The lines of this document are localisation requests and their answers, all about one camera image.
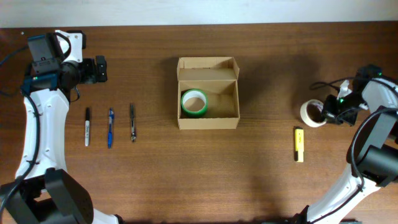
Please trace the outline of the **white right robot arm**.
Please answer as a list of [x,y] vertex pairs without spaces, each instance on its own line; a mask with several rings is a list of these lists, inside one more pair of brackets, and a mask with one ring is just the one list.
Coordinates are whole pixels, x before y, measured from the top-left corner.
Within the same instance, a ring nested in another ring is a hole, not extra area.
[[388,139],[397,141],[397,80],[369,64],[338,83],[340,86],[334,81],[310,85],[311,90],[329,86],[338,94],[302,104],[302,121],[312,128],[327,123],[354,126],[359,111],[368,110],[370,115],[355,132],[341,177],[318,202],[295,214],[290,223],[341,223],[367,196],[397,182],[397,149],[386,144]]

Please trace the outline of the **black and white marker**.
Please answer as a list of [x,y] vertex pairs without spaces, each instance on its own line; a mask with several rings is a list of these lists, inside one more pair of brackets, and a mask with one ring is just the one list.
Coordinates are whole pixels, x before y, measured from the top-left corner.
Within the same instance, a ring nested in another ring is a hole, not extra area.
[[85,146],[90,145],[90,109],[85,110]]

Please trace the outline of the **green tape roll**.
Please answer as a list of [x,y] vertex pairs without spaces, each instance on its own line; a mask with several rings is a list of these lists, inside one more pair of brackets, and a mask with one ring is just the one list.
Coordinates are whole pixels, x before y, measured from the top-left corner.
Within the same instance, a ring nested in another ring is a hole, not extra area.
[[189,118],[201,118],[207,112],[208,98],[204,91],[190,89],[182,95],[180,104],[185,116]]

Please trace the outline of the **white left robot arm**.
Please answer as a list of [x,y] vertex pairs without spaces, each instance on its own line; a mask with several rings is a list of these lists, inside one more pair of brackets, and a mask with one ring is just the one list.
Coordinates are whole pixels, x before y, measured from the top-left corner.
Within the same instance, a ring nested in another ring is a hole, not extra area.
[[1,186],[1,209],[16,223],[123,223],[94,209],[88,191],[67,172],[65,122],[70,92],[105,82],[106,61],[67,57],[35,61],[21,93],[27,115],[22,160],[15,181]]

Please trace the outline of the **yellow highlighter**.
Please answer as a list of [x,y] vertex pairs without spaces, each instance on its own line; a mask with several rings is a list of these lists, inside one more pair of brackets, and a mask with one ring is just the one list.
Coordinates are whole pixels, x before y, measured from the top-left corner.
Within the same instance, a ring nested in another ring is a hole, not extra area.
[[304,162],[304,131],[302,128],[295,128],[295,161]]

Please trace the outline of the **white masking tape roll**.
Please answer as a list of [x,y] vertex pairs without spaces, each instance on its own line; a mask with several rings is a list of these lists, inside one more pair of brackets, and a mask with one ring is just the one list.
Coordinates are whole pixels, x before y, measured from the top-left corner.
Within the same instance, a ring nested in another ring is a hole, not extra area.
[[300,108],[302,121],[312,128],[318,128],[326,124],[322,115],[323,103],[319,100],[308,100]]

